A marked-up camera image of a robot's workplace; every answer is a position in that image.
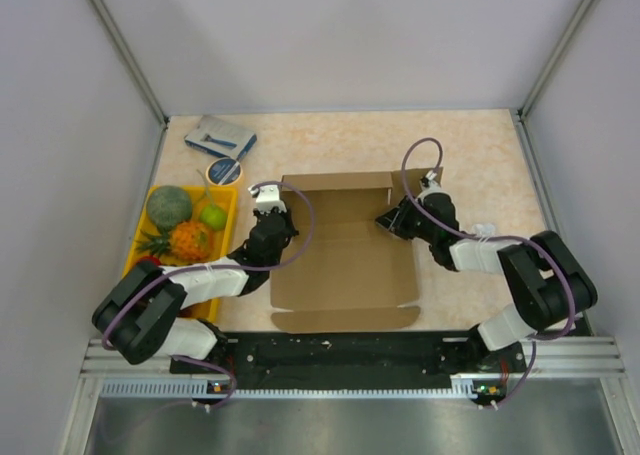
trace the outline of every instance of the pineapple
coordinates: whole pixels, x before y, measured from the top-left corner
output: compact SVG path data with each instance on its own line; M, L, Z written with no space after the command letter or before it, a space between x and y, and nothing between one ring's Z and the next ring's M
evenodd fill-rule
M148 238L138 243L138 251L149 250L159 256L171 252L186 262L196 262L208 257L213 250L213 234L202 222L179 223L171 231L160 230L160 235L144 233Z

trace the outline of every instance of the yellow tray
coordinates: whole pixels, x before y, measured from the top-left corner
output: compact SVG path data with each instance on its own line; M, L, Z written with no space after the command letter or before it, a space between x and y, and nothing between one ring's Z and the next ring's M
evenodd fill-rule
M147 194L147 199L156 188L157 186L151 187L151 190L149 190L149 193ZM197 219L198 215L200 214L200 210L202 210L206 205L209 204L209 198L203 197L204 187L182 188L184 188L191 197L191 201L194 204L193 218ZM213 197L213 201L216 203L216 205L227 212L227 225L224 230L214 232L213 252L211 253L211 256L206 260L203 260L203 262L218 260L219 258L224 257L227 253L229 253L229 245L231 244L231 239L233 237L233 227L236 221L236 207L238 204L238 192L235 188L210 186L209 191L211 192L211 196ZM150 234L158 234L156 226L151 223L151 220L149 220L149 217L147 215L146 202L145 207L142 209L140 220L138 221L136 235L133 238L133 243L131 244L131 248L129 249L127 263L125 264L122 276L129 272L136 261L138 261L141 257L149 255L148 251L139 252L137 250L138 241L146 240L146 237L142 235L143 231ZM169 254L162 255L159 258L163 265L187 265L187 263ZM210 322L215 322L216 314L218 312L218 303L219 301L217 299L214 299L209 302L192 305L183 310L181 312L181 316L190 318L204 318L206 320L209 320Z

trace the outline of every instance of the metal floor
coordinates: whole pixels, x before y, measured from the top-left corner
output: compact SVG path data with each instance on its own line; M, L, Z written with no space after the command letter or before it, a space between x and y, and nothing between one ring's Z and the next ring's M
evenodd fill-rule
M210 415L168 408L116 445L97 430L118 437L166 403L101 400L86 454L622 454L595 380L530 381L498 412L461 400L238 400Z

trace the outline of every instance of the white wall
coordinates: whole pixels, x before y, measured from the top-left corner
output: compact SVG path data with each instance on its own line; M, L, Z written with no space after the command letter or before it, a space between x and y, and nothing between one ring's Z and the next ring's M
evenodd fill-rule
M518 107L579 0L106 0L172 114Z
M530 120L568 241L640 394L640 0L601 0Z
M0 452L53 453L158 129L85 0L0 0Z

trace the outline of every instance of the open cardboard box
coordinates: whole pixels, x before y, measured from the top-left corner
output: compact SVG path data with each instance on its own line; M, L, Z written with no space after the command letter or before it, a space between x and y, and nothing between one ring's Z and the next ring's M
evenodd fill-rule
M414 195L429 169L407 171ZM273 323L288 333L382 331L413 324L420 297L412 244L375 224L404 196L400 172L285 175L316 214L314 238L293 264L271 273ZM309 210L293 192L282 198L300 231L285 250L295 254L310 228Z

